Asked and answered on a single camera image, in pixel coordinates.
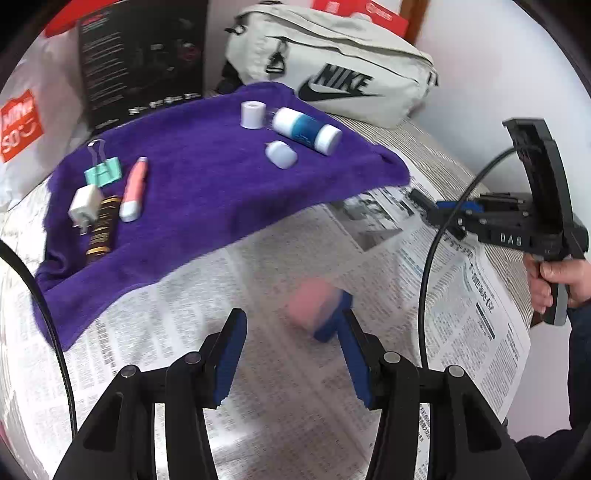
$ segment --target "white cylindrical container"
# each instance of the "white cylindrical container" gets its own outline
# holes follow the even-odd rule
[[[332,155],[343,134],[341,130],[304,114],[283,107],[277,110],[271,121],[273,130],[307,147]]]
[[[240,126],[250,130],[262,128],[265,124],[267,106],[263,102],[250,100],[241,103]]]
[[[275,140],[267,145],[265,149],[267,158],[275,164],[275,166],[285,170],[290,168],[297,161],[297,153],[291,147],[280,140]]]

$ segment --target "binder clip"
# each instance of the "binder clip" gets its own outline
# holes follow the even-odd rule
[[[95,143],[99,144],[99,156],[94,149]],[[98,188],[103,187],[109,183],[113,183],[121,178],[121,165],[119,165],[119,158],[112,157],[105,158],[105,140],[97,138],[88,144],[88,150],[92,155],[92,168],[85,170],[84,176],[88,185],[95,185]]]

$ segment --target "white plastic bag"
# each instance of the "white plastic bag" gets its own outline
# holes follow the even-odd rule
[[[82,101],[36,40],[0,93],[0,211],[20,202],[69,151]]]

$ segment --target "blue label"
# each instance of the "blue label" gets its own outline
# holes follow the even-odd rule
[[[308,115],[302,115],[291,127],[291,138],[310,148],[314,148],[314,142],[318,132],[324,125]]]

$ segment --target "purple towel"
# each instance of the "purple towel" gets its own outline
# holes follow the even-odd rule
[[[335,153],[325,157],[263,128],[240,127],[240,104],[260,100],[287,106],[343,130]],[[223,247],[311,205],[342,200],[384,185],[409,182],[406,165],[328,115],[297,99],[280,83],[258,83],[231,95],[168,108],[102,135],[107,158],[117,156],[123,178],[103,187],[122,196],[131,167],[148,157],[142,216],[119,222],[114,250],[85,266],[90,235],[72,227],[68,208],[84,171],[86,146],[53,173],[45,217],[45,259],[37,281],[46,296],[64,349],[124,293],[149,285],[193,258]],[[298,154],[288,170],[265,156],[265,143],[284,140]],[[47,329],[38,309],[35,319]]]

